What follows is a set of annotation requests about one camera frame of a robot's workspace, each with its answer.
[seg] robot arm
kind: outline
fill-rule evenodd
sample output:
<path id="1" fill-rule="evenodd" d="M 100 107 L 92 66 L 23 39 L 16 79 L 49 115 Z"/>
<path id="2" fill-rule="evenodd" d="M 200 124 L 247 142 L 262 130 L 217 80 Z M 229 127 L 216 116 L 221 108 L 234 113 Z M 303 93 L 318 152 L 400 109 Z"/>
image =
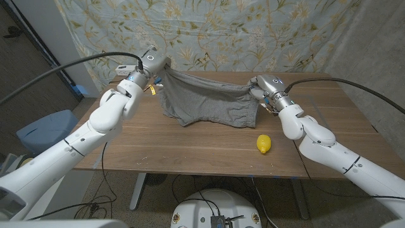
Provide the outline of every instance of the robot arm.
<path id="1" fill-rule="evenodd" d="M 256 99 L 269 98 L 281 119 L 285 136 L 292 140 L 302 137 L 299 151 L 310 160 L 326 165 L 347 177 L 372 196 L 405 197 L 405 180 L 363 158 L 336 141 L 335 135 L 318 125 L 310 116 L 300 117 L 302 108 L 284 93 L 283 82 L 270 75 L 259 75 L 249 81 Z M 405 201 L 377 198 L 400 218 L 405 218 Z"/>
<path id="2" fill-rule="evenodd" d="M 149 79 L 170 59 L 150 47 L 143 55 L 143 70 L 122 80 L 117 91 L 110 89 L 88 121 L 64 140 L 50 147 L 28 164 L 0 178 L 0 220 L 23 220 L 39 198 L 86 155 L 114 139 L 123 120 L 135 115 Z"/>

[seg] yellow lemon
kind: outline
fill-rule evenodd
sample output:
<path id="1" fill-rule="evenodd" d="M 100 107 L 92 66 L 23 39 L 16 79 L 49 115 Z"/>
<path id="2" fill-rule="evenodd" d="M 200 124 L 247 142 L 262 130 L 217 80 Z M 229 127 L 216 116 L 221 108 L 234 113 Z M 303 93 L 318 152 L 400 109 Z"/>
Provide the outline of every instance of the yellow lemon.
<path id="1" fill-rule="evenodd" d="M 257 146 L 260 152 L 266 153 L 271 147 L 270 137 L 266 135 L 260 135 L 258 137 Z"/>

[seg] floral curtain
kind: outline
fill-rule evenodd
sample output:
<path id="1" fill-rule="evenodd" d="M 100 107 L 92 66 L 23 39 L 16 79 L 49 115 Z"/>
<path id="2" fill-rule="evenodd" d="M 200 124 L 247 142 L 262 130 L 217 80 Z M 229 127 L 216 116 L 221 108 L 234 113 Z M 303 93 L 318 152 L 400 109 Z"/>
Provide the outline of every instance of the floral curtain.
<path id="1" fill-rule="evenodd" d="M 360 0 L 55 0 L 81 56 L 155 45 L 177 70 L 320 72 Z M 99 90 L 125 57 L 86 63 Z"/>

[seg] table top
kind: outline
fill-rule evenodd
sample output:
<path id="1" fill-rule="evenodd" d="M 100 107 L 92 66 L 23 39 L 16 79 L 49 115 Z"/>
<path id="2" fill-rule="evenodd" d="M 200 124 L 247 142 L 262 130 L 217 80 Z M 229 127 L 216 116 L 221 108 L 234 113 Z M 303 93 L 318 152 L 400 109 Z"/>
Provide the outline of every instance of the table top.
<path id="1" fill-rule="evenodd" d="M 244 85 L 259 74 L 251 72 L 188 72 L 207 79 Z M 272 73 L 284 83 L 324 73 Z M 116 88 L 118 83 L 106 89 Z M 137 113 L 123 124 L 123 132 L 104 154 L 105 170 L 147 173 L 235 175 L 255 177 L 308 178 L 297 150 L 282 131 L 280 119 L 259 109 L 256 128 L 238 129 L 220 123 L 196 122 L 182 127 L 175 118 L 163 115 L 158 95 L 145 92 Z M 405 178 L 405 165 L 384 138 L 358 110 L 336 82 L 307 82 L 295 85 L 290 97 L 320 125 L 329 128 L 345 147 Z M 79 121 L 81 126 L 99 106 L 99 99 Z M 256 147 L 260 134 L 271 137 L 271 149 L 261 154 Z M 101 169 L 100 146 L 75 168 Z M 304 158 L 311 177 L 342 179 L 331 168 Z"/>

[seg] gray fabric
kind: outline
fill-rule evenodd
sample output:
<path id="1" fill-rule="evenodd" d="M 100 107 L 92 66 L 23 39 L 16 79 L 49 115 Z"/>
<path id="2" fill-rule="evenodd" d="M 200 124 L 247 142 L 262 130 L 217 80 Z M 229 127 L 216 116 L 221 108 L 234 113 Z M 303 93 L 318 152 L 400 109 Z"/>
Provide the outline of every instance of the gray fabric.
<path id="1" fill-rule="evenodd" d="M 259 102 L 249 86 L 233 85 L 187 75 L 170 68 L 159 72 L 159 98 L 164 114 L 181 126 L 198 120 L 233 127 L 255 127 Z"/>

